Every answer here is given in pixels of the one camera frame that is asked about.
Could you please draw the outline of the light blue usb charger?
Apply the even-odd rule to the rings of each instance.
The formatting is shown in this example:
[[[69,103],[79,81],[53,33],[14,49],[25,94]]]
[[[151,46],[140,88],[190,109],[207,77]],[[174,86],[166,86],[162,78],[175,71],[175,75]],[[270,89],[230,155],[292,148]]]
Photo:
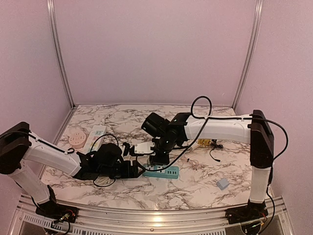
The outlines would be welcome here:
[[[226,178],[222,178],[216,182],[216,185],[220,190],[224,190],[229,186],[229,181]]]

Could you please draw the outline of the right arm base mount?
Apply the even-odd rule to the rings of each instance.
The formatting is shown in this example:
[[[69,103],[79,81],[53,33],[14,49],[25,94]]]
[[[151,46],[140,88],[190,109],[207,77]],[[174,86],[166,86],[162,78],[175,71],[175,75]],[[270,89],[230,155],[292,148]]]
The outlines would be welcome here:
[[[265,206],[241,206],[225,210],[225,217],[229,224],[243,223],[268,216]]]

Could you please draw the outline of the teal power strip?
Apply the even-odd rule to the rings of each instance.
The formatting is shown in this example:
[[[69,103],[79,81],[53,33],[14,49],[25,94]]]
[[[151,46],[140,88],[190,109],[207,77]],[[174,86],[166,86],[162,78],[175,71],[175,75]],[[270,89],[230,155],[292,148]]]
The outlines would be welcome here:
[[[144,177],[154,177],[154,178],[164,178],[164,179],[178,179],[179,178],[179,167],[171,166],[165,170],[164,165],[148,165],[144,164],[144,167],[149,170],[157,171],[145,171],[143,173]]]

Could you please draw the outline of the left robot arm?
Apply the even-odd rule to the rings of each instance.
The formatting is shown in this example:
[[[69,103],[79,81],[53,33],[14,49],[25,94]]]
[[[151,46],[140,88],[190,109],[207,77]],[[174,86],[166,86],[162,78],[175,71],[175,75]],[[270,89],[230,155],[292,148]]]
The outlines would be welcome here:
[[[132,179],[143,174],[143,168],[136,161],[122,158],[122,151],[116,144],[104,144],[88,154],[72,148],[63,150],[31,132],[28,123],[20,122],[0,136],[0,172],[13,179],[33,198],[37,207],[52,218],[60,216],[62,207],[53,189],[36,176],[27,161],[53,167],[81,181],[94,181],[100,176],[113,180]]]

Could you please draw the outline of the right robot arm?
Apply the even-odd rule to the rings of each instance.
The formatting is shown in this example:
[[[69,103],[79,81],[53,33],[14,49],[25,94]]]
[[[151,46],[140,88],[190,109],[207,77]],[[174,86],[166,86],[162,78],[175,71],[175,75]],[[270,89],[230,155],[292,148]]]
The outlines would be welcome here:
[[[280,156],[274,155],[274,134],[270,125],[280,124],[266,119],[261,110],[250,115],[216,117],[208,114],[196,116],[193,111],[178,113],[172,120],[151,113],[141,128],[156,139],[149,161],[153,165],[169,168],[169,154],[175,146],[186,141],[198,139],[225,140],[250,145],[250,164],[252,181],[248,204],[243,207],[242,215],[253,219],[264,208],[268,187],[272,181],[274,161]]]

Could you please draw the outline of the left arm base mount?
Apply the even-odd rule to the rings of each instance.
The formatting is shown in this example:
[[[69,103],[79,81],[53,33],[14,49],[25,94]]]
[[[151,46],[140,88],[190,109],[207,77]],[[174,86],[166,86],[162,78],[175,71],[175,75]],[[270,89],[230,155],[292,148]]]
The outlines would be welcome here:
[[[54,220],[59,220],[62,216],[69,214],[67,221],[74,223],[78,214],[78,208],[59,204],[57,209],[48,209],[46,211],[36,208],[35,213]]]

